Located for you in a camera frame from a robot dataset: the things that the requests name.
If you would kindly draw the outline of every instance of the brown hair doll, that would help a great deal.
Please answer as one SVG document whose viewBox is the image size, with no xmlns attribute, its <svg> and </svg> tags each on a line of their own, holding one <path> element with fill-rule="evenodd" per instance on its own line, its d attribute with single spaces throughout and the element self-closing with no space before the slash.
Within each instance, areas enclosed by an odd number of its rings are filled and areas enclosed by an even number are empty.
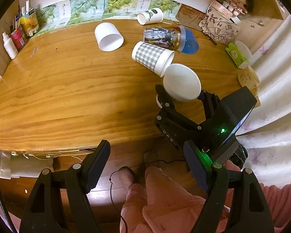
<svg viewBox="0 0 291 233">
<path fill-rule="evenodd" d="M 225 0 L 224 4 L 227 9 L 235 16 L 239 14 L 247 14 L 253 9 L 253 0 Z"/>
</svg>

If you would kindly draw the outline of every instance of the pink sleeve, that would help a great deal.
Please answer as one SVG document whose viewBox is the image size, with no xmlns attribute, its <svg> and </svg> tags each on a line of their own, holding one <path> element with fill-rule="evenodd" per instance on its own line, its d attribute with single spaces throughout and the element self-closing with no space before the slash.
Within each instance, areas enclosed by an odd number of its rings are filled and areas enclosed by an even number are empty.
<svg viewBox="0 0 291 233">
<path fill-rule="evenodd" d="M 282 189 L 260 184 L 272 214 L 274 227 L 283 228 L 291 219 L 291 184 Z"/>
</svg>

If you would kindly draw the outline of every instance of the white lotion bottle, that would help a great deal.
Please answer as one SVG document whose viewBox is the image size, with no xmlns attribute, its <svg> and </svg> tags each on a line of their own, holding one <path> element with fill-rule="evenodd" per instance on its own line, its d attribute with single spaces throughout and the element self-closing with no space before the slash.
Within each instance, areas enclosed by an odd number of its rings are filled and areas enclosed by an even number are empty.
<svg viewBox="0 0 291 233">
<path fill-rule="evenodd" d="M 18 54 L 18 50 L 16 49 L 13 40 L 5 32 L 2 33 L 2 36 L 4 41 L 4 48 L 8 52 L 8 55 L 11 57 L 11 59 L 14 59 Z"/>
</svg>

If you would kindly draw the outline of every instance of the black cable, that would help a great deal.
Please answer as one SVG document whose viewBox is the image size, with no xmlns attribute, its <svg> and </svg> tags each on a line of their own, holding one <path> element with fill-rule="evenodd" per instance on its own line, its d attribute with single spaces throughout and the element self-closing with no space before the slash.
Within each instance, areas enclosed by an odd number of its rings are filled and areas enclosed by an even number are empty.
<svg viewBox="0 0 291 233">
<path fill-rule="evenodd" d="M 13 233 L 17 233 L 17 230 L 16 230 L 16 228 L 15 228 L 15 226 L 14 226 L 12 220 L 11 220 L 11 217 L 9 215 L 9 212 L 8 212 L 6 206 L 5 206 L 1 190 L 0 190 L 0 207 L 1 207 L 2 211 L 3 211 L 3 215 L 4 215 L 5 219 L 6 219 L 6 221 L 8 222 L 8 225 L 9 225 L 11 231 Z"/>
<path fill-rule="evenodd" d="M 112 175 L 113 175 L 114 173 L 116 173 L 116 172 L 118 172 L 118 171 L 119 171 L 119 170 L 113 172 L 113 173 L 110 175 L 110 178 L 109 178 L 109 181 L 110 181 L 110 183 L 111 183 L 111 186 L 110 186 L 110 198 L 111 198 L 111 202 L 112 202 L 113 206 L 115 207 L 117 213 L 119 214 L 119 216 L 121 217 L 121 219 L 123 220 L 123 222 L 124 222 L 124 224 L 125 224 L 125 233 L 127 233 L 127 231 L 128 231 L 127 223 L 126 223 L 125 219 L 122 217 L 121 212 L 118 210 L 118 208 L 116 207 L 116 205 L 114 204 L 113 199 L 112 199 L 112 185 L 113 185 L 113 183 L 112 183 L 112 181 L 111 181 L 111 177 L 112 177 Z"/>
<path fill-rule="evenodd" d="M 149 163 L 153 164 L 153 163 L 156 163 L 156 162 L 159 162 L 159 161 L 162 161 L 162 162 L 164 162 L 165 164 L 174 163 L 174 162 L 176 162 L 176 161 L 186 162 L 185 159 L 175 159 L 175 160 L 172 160 L 172 161 L 170 161 L 170 162 L 166 162 L 166 161 L 163 160 L 163 159 L 159 159 L 159 160 L 156 160 L 156 161 L 153 161 L 153 162 L 149 162 Z M 112 177 L 113 174 L 115 174 L 115 173 L 118 172 L 118 171 L 119 171 L 119 170 L 117 170 L 117 171 L 111 173 L 110 178 L 109 178 L 109 181 L 110 181 L 110 183 L 111 183 L 111 186 L 110 186 L 110 198 L 111 198 L 111 202 L 112 202 L 113 206 L 115 207 L 117 213 L 119 214 L 120 218 L 123 220 L 123 222 L 124 222 L 124 224 L 125 224 L 125 233 L 127 233 L 127 231 L 128 231 L 127 223 L 126 223 L 125 219 L 122 217 L 121 212 L 118 210 L 118 208 L 116 207 L 116 205 L 114 204 L 113 199 L 112 199 L 112 185 L 113 185 L 113 183 L 112 183 L 112 181 L 111 181 L 111 177 Z"/>
</svg>

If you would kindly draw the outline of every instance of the green tissue box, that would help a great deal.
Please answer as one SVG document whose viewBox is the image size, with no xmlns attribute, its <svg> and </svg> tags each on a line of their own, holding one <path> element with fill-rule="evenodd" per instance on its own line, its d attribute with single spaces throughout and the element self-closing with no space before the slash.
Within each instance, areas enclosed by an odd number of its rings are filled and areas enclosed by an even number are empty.
<svg viewBox="0 0 291 233">
<path fill-rule="evenodd" d="M 238 68 L 245 69 L 247 66 L 250 65 L 248 59 L 242 54 L 240 50 L 238 50 L 236 45 L 229 43 L 225 50 Z"/>
</svg>

